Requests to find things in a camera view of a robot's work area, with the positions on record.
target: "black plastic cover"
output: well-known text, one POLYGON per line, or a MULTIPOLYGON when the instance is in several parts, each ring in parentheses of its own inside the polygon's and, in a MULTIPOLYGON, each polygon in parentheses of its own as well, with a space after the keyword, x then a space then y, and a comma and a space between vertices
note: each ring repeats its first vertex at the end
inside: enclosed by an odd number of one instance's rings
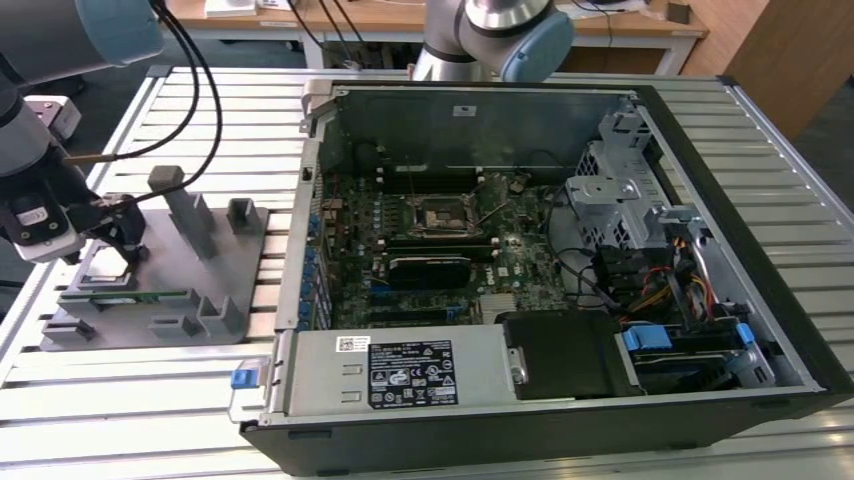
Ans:
POLYGON ((617 345, 620 327, 601 311, 549 310, 498 316, 511 348, 522 350, 527 382, 521 400, 640 395, 617 345))

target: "slotted metal table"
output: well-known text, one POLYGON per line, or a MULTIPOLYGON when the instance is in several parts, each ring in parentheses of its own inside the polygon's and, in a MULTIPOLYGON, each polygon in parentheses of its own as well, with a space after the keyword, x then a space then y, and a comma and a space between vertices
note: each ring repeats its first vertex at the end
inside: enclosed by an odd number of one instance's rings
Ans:
MULTIPOLYGON (((271 352, 290 209, 302 151, 301 95, 313 78, 403 79, 402 72, 217 69, 225 141, 191 190, 209 205, 250 196, 274 211, 253 326, 241 345, 42 352, 40 330, 74 268, 39 265, 0 326, 0 478, 290 478, 230 422, 230 373, 271 352)), ((854 219, 738 87, 713 78, 573 76, 553 82, 654 85, 796 291, 846 369, 854 370, 854 219)), ((128 151, 181 122, 189 69, 150 77, 107 146, 128 151)), ((99 166, 100 193, 147 191, 159 164, 199 167, 214 137, 210 90, 183 135, 145 158, 99 166)), ((680 195, 688 192, 666 169, 680 195)), ((146 208, 165 208, 155 200, 146 208)), ((854 478, 854 402, 762 425, 706 449, 459 467, 367 478, 854 478)))

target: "power supply label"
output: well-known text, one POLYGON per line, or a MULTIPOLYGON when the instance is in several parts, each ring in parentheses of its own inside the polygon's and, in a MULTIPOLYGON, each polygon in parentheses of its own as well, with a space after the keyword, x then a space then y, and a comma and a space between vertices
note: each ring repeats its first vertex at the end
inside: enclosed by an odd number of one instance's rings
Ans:
POLYGON ((385 408, 457 405, 450 340, 381 343, 369 348, 369 404, 385 408))

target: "desk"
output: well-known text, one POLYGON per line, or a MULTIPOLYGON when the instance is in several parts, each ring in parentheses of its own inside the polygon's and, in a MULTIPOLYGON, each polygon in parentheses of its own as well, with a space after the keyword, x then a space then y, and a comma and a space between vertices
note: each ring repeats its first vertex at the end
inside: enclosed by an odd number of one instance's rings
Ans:
MULTIPOLYGON (((279 300, 303 150, 303 84, 310 79, 402 80, 405 73, 219 68, 214 75, 226 109, 225 140, 209 175, 190 190, 205 193, 211 207, 225 206, 231 197, 249 197, 273 210, 247 342, 42 352, 44 318, 56 312, 56 290, 68 285, 76 267, 62 262, 38 265, 0 324, 3 479, 293 480, 243 440, 227 411, 231 370, 242 360, 266 357, 273 350, 271 312, 279 300)), ((848 371, 854 371, 852 293, 844 290, 854 277, 852 214, 740 89, 713 78, 555 75, 550 81, 642 82, 660 90, 817 328, 848 371)), ((185 118, 191 84, 187 68, 177 68, 166 78, 146 79, 104 153, 127 152, 173 131, 185 118)), ((197 171, 215 121, 207 88, 203 95, 183 135, 135 161, 98 165, 91 188, 102 194, 139 194, 149 191, 155 165, 181 165, 187 174, 197 171)), ((662 166, 681 198, 689 199, 673 165, 662 166)), ((143 204, 165 206, 161 199, 143 204)), ((606 480, 620 471, 622 480, 850 480, 852 456, 844 449, 854 446, 854 415, 844 407, 761 425, 710 448, 457 467, 407 478, 606 480)))
MULTIPOLYGON (((170 9, 198 38, 218 40, 298 40, 306 48, 309 68, 325 68, 323 51, 301 31, 294 13, 285 10, 259 10, 254 17, 205 18, 205 0, 170 0, 170 9)), ((362 36, 369 42, 422 43, 425 41, 425 8, 418 5, 399 5, 381 0, 341 0, 362 36)), ((347 41, 357 40, 347 32, 347 23, 331 1, 327 2, 333 17, 345 31, 347 41)), ((298 7, 309 28, 322 42, 338 40, 318 0, 302 0, 298 7)), ((641 13, 612 15, 614 49, 646 49, 664 51, 656 57, 654 72, 658 75, 678 75, 697 40, 709 33, 700 20, 690 25, 656 20, 641 13)), ((577 47, 605 48, 609 46, 609 28, 605 17, 576 21, 577 47)), ((614 71, 620 68, 618 58, 612 62, 614 71)), ((600 71, 600 63, 581 69, 600 71)))

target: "blue latch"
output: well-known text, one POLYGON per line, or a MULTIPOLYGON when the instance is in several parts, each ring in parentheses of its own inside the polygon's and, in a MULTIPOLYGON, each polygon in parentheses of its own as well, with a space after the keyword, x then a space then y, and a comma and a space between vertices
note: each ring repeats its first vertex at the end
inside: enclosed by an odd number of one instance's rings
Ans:
POLYGON ((750 329, 750 325, 746 323, 740 323, 736 325, 736 331, 738 332, 738 336, 742 337, 742 342, 745 342, 745 346, 750 345, 757 341, 757 337, 753 334, 753 330, 750 329))
POLYGON ((315 264, 307 263, 303 267, 303 280, 311 280, 315 275, 315 264))
POLYGON ((670 335, 662 325, 638 325, 624 332, 624 341, 630 352, 673 348, 670 335))
POLYGON ((309 217, 309 236, 317 237, 318 230, 321 230, 321 217, 318 216, 318 214, 313 213, 309 217))
POLYGON ((310 302, 299 302, 298 313, 301 320, 306 320, 309 315, 311 314, 311 303, 310 302))
POLYGON ((231 372, 231 388, 242 390, 246 388, 258 388, 258 370, 242 369, 231 372))

